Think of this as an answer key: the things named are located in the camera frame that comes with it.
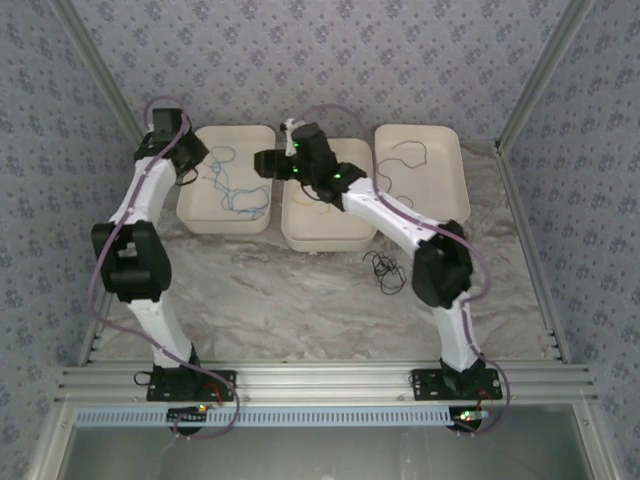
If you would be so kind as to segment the cream plastic tray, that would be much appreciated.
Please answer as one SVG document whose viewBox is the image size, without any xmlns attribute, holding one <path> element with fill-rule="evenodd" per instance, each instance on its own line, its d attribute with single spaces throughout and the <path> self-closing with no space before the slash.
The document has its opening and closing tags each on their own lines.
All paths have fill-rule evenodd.
<svg viewBox="0 0 640 480">
<path fill-rule="evenodd" d="M 469 218 L 461 147 L 452 129 L 385 124 L 375 131 L 374 147 L 381 190 L 441 223 Z"/>
<path fill-rule="evenodd" d="M 298 252 L 364 251 L 377 233 L 365 220 L 312 200 L 294 180 L 284 183 L 281 230 Z"/>
<path fill-rule="evenodd" d="M 275 147 L 263 125 L 206 126 L 196 131 L 209 153 L 198 179 L 180 186 L 176 215 L 195 234 L 256 234 L 268 226 L 272 181 L 254 171 L 254 154 Z"/>
</svg>

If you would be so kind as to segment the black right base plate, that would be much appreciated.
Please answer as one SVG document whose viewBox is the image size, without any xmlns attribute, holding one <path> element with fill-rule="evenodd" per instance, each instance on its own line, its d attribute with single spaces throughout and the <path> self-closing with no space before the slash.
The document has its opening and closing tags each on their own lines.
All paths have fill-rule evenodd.
<svg viewBox="0 0 640 480">
<path fill-rule="evenodd" d="M 483 369 L 471 380 L 454 380 L 454 375 L 441 369 L 415 369 L 409 376 L 416 401 L 473 401 L 504 398 L 499 375 L 494 369 Z"/>
</svg>

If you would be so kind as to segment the aluminium mounting rail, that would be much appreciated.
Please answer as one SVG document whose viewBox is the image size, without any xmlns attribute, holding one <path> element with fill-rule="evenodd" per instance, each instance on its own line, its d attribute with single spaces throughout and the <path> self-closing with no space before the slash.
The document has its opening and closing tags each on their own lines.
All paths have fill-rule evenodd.
<svg viewBox="0 0 640 480">
<path fill-rule="evenodd" d="M 410 373 L 432 362 L 213 362 L 237 372 L 243 404 L 252 406 L 396 406 L 414 402 Z M 550 361 L 501 364 L 515 405 L 571 404 L 598 399 L 589 369 Z M 76 405 L 143 402 L 146 388 L 133 381 L 144 365 L 98 362 L 63 371 L 54 400 Z"/>
</svg>

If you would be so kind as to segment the aluminium frame post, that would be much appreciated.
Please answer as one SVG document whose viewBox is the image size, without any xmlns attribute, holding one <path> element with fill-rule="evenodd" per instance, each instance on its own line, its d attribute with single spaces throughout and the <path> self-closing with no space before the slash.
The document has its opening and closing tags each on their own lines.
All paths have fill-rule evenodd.
<svg viewBox="0 0 640 480">
<path fill-rule="evenodd" d="M 513 146 L 595 2 L 596 0 L 568 0 L 496 139 L 498 154 L 506 154 Z"/>
<path fill-rule="evenodd" d="M 48 0 L 129 142 L 137 148 L 144 136 L 89 30 L 71 0 Z"/>
</svg>

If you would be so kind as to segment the aluminium table side rail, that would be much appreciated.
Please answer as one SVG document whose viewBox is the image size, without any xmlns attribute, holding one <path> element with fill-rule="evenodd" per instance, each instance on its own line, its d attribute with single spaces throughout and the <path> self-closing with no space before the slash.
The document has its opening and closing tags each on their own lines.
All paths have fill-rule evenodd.
<svg viewBox="0 0 640 480">
<path fill-rule="evenodd" d="M 569 351 L 569 345 L 565 338 L 560 316 L 554 305 L 551 291 L 544 275 L 543 265 L 539 258 L 534 238 L 526 218 L 526 212 L 519 196 L 515 178 L 507 158 L 500 152 L 497 152 L 496 155 L 497 167 L 504 185 L 516 229 L 518 231 L 523 255 L 541 311 L 542 319 L 549 332 L 549 338 L 555 341 L 553 346 L 555 358 L 563 363 L 571 363 L 572 358 Z"/>
<path fill-rule="evenodd" d="M 153 341 L 149 340 L 148 335 L 143 331 L 130 329 L 113 323 L 104 317 L 102 309 L 108 308 L 108 292 L 106 291 L 106 283 L 102 280 L 102 270 L 107 264 L 107 258 L 112 255 L 118 258 L 116 253 L 116 240 L 121 237 L 120 231 L 124 228 L 125 223 L 130 217 L 134 216 L 135 203 L 143 188 L 144 181 L 149 175 L 153 166 L 157 163 L 156 157 L 145 157 L 136 163 L 135 172 L 127 194 L 115 214 L 113 221 L 106 224 L 95 225 L 91 235 L 93 246 L 96 248 L 97 258 L 94 270 L 91 274 L 89 286 L 87 290 L 87 310 L 91 316 L 92 326 L 85 340 L 83 364 L 90 362 L 90 357 L 94 348 L 99 344 L 101 335 L 105 329 L 112 329 L 117 332 L 124 332 L 149 342 L 154 347 Z"/>
</svg>

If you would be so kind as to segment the black electronics board with LEDs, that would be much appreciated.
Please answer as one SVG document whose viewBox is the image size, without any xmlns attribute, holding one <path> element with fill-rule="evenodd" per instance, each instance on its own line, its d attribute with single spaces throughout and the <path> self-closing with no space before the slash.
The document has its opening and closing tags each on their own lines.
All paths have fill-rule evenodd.
<svg viewBox="0 0 640 480">
<path fill-rule="evenodd" d="M 489 417 L 487 411 L 471 407 L 451 407 L 449 412 L 453 421 L 450 429 L 463 433 L 476 432 L 482 421 Z"/>
<path fill-rule="evenodd" d="M 203 428 L 207 415 L 208 406 L 204 404 L 170 408 L 166 413 L 166 422 L 170 424 L 170 428 L 175 434 L 190 436 Z"/>
</svg>

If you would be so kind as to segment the grey metal panel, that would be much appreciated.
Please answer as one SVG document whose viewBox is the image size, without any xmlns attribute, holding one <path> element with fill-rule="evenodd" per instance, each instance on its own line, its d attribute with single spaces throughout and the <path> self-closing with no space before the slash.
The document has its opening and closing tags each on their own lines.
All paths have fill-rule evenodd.
<svg viewBox="0 0 640 480">
<path fill-rule="evenodd" d="M 242 428 L 188 442 L 164 428 L 79 428 L 61 480 L 594 480 L 566 415 L 487 436 L 446 428 Z"/>
</svg>

